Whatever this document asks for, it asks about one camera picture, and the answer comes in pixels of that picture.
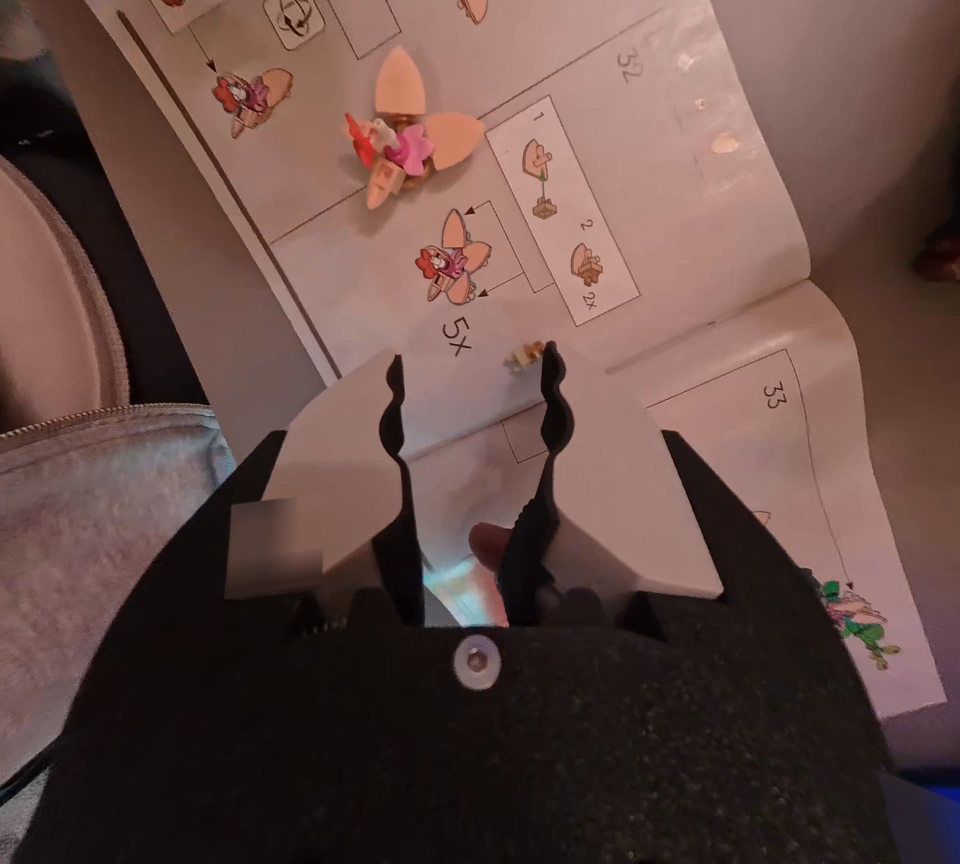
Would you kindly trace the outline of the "peach pink brick flower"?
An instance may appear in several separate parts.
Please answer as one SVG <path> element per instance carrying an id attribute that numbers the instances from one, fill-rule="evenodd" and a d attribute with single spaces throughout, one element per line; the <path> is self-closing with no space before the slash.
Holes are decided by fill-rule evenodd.
<path id="1" fill-rule="evenodd" d="M 465 162 L 486 128 L 458 112 L 428 114 L 426 90 L 412 56 L 393 48 L 380 66 L 369 120 L 344 115 L 343 133 L 368 173 L 366 208 L 422 186 L 434 174 Z"/>

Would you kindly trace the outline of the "person's right hand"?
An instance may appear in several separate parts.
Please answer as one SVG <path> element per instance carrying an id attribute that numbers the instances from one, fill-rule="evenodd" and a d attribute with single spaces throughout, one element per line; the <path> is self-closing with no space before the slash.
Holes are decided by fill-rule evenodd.
<path id="1" fill-rule="evenodd" d="M 468 546 L 477 562 L 497 574 L 503 562 L 513 529 L 489 522 L 474 524 L 468 534 Z"/>

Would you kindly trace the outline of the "white desk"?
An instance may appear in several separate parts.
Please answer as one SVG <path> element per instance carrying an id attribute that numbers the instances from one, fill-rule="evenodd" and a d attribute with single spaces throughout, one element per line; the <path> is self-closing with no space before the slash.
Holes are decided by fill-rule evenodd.
<path id="1" fill-rule="evenodd" d="M 26 0 L 233 452 L 321 380 L 257 265 L 83 0 Z M 888 720 L 898 767 L 958 763 L 958 286 L 910 269 L 958 141 L 958 0 L 712 0 L 853 333 L 873 470 L 947 704 Z"/>

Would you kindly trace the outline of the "beige round cushion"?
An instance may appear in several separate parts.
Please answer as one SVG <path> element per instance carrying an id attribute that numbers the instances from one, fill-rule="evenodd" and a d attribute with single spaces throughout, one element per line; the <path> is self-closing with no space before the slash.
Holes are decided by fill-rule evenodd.
<path id="1" fill-rule="evenodd" d="M 124 343 L 90 258 L 42 191 L 2 158 L 2 431 L 129 399 Z"/>

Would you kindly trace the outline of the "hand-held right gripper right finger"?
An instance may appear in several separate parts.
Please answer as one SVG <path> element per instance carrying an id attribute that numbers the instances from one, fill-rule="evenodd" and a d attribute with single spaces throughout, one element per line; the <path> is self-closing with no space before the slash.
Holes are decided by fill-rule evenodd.
<path id="1" fill-rule="evenodd" d="M 637 594 L 715 599 L 724 586 L 666 438 L 630 390 L 575 349 L 540 363 L 546 449 L 496 573 L 510 626 L 547 594 L 589 591 L 612 620 Z"/>

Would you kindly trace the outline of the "grey zippered pouch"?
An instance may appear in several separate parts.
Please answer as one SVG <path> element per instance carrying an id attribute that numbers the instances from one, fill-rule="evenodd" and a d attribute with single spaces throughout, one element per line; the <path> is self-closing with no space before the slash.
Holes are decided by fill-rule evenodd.
<path id="1" fill-rule="evenodd" d="M 2 779 L 62 731 L 123 602 L 234 469 L 203 405 L 126 405 L 2 434 Z"/>

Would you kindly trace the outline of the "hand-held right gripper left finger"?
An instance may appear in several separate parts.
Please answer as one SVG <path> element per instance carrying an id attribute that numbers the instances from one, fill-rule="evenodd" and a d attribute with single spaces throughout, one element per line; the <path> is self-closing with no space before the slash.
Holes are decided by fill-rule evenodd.
<path id="1" fill-rule="evenodd" d="M 404 399 L 402 355 L 383 351 L 293 420 L 258 503 L 258 594 L 313 591 L 331 619 L 379 588 L 425 619 Z"/>

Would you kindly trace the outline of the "brown glossy figurine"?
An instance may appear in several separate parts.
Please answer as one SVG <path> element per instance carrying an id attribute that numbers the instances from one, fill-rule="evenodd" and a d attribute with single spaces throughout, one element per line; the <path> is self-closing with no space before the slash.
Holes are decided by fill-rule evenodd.
<path id="1" fill-rule="evenodd" d="M 926 282 L 959 284 L 959 234 L 930 234 L 911 267 Z"/>

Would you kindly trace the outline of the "white instruction booklet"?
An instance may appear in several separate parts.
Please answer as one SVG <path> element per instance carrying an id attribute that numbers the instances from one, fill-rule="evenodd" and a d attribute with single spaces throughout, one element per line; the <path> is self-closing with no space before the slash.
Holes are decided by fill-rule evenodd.
<path id="1" fill-rule="evenodd" d="M 870 460 L 858 352 L 711 0 L 84 0 L 333 384 L 403 355 L 427 566 L 512 523 L 568 343 L 678 432 L 802 569 L 877 715 L 947 702 Z M 473 155 L 376 210 L 345 115 L 414 60 Z"/>

